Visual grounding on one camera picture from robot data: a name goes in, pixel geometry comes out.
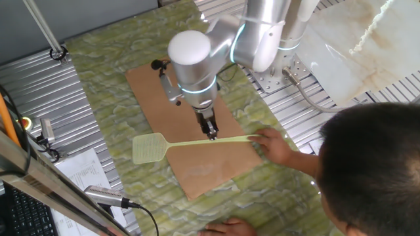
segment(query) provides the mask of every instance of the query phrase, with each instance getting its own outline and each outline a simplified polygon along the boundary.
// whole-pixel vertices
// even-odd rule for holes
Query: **green marble pattern surface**
[[[176,33],[205,31],[200,16],[192,1],[180,1],[66,42],[124,190],[152,211],[161,235],[195,235],[205,224],[230,216],[246,219],[259,235],[339,235],[322,210],[312,178],[267,160],[193,201],[185,197],[166,159],[132,163],[133,137],[152,129],[124,74],[164,57]],[[229,79],[234,72],[230,68],[221,77]],[[275,127],[286,135],[242,71],[219,83],[222,99],[246,133]],[[135,215],[143,235],[156,234],[145,212],[135,210]]]

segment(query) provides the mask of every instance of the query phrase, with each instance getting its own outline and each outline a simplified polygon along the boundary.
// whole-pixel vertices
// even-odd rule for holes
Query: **man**
[[[272,128],[249,138],[267,159],[313,176],[327,216],[348,236],[420,235],[420,107],[346,109],[321,129],[320,156],[293,151]],[[209,224],[199,236],[256,236],[241,219]]]

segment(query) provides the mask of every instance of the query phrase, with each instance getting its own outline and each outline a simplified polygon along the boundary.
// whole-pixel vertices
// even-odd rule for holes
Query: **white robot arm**
[[[212,22],[206,33],[188,30],[175,35],[169,43],[168,55],[178,86],[172,87],[164,74],[164,62],[157,63],[158,66],[155,62],[154,66],[161,69],[159,76],[169,101],[179,104],[178,98],[183,97],[196,112],[203,133],[210,140],[217,138],[219,130],[213,110],[217,72],[227,59],[263,73],[287,66],[289,62],[285,57],[279,58],[278,52],[285,42],[300,40],[318,1],[248,0],[240,19],[225,15]],[[289,23],[285,20],[290,14],[294,16]]]

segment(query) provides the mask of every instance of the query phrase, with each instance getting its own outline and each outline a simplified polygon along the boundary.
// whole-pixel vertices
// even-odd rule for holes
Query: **fly swatter handle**
[[[244,136],[238,136],[238,137],[231,137],[231,138],[219,138],[213,141],[210,141],[210,143],[222,143],[222,142],[250,142],[248,137],[252,136],[260,136],[258,134],[252,134],[252,135],[244,135]]]
[[[198,140],[198,141],[190,141],[190,142],[179,142],[171,144],[171,146],[185,146],[185,145],[197,145],[197,144],[218,144],[218,143],[224,143],[224,142],[250,142],[248,137],[250,136],[260,136],[258,134],[252,134],[252,135],[245,135],[245,136],[238,136],[238,137],[231,137],[231,138],[219,138],[213,141],[210,140]]]

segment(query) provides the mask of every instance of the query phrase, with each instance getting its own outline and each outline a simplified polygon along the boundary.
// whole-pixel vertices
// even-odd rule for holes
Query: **ear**
[[[347,225],[346,227],[346,235],[347,236],[368,236],[367,234],[363,233],[357,227]]]

